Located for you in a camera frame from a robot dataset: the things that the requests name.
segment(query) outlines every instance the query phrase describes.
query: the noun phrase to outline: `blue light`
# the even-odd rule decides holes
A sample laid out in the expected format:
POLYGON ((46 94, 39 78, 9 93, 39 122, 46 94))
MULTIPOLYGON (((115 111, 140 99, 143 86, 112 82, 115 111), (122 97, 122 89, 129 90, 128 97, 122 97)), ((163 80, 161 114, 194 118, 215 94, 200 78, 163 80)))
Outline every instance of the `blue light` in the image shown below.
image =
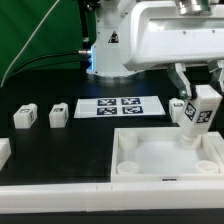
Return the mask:
POLYGON ((90 51, 91 51, 91 57, 89 59, 89 62, 91 63, 91 65, 88 68, 88 70, 94 71, 93 46, 91 47, 91 50, 90 51))

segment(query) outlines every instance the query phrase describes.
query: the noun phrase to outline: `black cable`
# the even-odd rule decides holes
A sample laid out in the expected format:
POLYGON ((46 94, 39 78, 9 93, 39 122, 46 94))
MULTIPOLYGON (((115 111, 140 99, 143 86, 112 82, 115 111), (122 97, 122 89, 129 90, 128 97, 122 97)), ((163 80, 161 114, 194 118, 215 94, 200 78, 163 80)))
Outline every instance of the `black cable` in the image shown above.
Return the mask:
POLYGON ((25 71, 30 71, 30 70, 34 70, 34 69, 38 69, 38 68, 44 68, 44 67, 48 67, 48 66, 54 66, 54 65, 61 65, 61 64, 67 64, 67 63, 79 63, 78 60, 76 61, 64 61, 64 62, 57 62, 57 63, 52 63, 52 64, 47 64, 47 65, 40 65, 40 66, 35 66, 35 67, 32 67, 32 68, 28 68, 28 69, 24 69, 24 70, 20 70, 20 71, 17 71, 17 72, 14 72, 11 76, 9 76, 9 78, 19 74, 19 73, 22 73, 22 72, 25 72, 25 71))
POLYGON ((42 56, 39 56, 39 57, 36 57, 36 58, 33 58, 31 60, 28 60, 28 61, 24 62, 23 64, 21 64, 20 66, 18 66, 14 70, 14 73, 17 73, 18 71, 20 71, 25 66, 27 66, 29 64, 32 64, 33 62, 36 62, 36 61, 40 61, 40 60, 47 59, 47 58, 56 58, 56 57, 64 57, 64 56, 71 56, 71 55, 78 55, 78 51, 72 51, 72 52, 67 52, 67 53, 42 55, 42 56))

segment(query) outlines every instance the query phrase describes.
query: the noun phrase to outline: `white block with black marker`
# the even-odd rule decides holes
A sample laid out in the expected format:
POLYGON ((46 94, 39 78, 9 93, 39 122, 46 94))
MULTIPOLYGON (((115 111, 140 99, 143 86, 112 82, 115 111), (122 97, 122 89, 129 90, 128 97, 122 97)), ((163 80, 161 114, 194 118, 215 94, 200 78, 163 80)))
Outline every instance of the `white block with black marker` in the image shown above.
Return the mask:
POLYGON ((14 124, 16 129, 28 129, 37 119, 37 105, 31 103, 23 105, 13 115, 14 124))
POLYGON ((66 103, 55 104, 49 114, 50 127, 64 128, 68 117, 68 105, 66 103))

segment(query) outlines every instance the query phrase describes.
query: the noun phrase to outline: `metal bracket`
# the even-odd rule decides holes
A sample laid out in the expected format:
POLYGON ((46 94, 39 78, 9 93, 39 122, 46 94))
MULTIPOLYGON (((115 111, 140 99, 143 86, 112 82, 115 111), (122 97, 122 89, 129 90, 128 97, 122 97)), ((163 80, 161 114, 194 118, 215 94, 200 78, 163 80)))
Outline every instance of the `metal bracket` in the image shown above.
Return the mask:
POLYGON ((169 78, 178 88, 182 100, 192 99, 191 84, 183 73, 185 71, 184 63, 175 63, 168 68, 169 78))
POLYGON ((224 93, 224 60, 210 61, 208 69, 212 73, 212 83, 218 83, 221 92, 224 93))

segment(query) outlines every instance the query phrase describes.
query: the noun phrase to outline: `small white block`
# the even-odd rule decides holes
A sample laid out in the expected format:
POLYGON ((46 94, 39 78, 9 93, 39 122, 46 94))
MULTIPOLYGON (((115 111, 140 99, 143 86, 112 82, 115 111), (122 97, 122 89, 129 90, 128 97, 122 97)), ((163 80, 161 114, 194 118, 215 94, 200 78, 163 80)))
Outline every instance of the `small white block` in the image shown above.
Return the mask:
POLYGON ((11 147, 8 138, 0 138, 0 171, 11 155, 11 147))
POLYGON ((169 113, 173 123, 177 123, 184 107, 184 101, 173 98, 169 101, 169 113))
POLYGON ((49 114, 51 128, 64 128, 68 117, 68 105, 66 103, 54 105, 49 114))
POLYGON ((16 129, 30 128, 37 119, 37 105, 35 104, 23 105, 13 115, 13 119, 16 129))

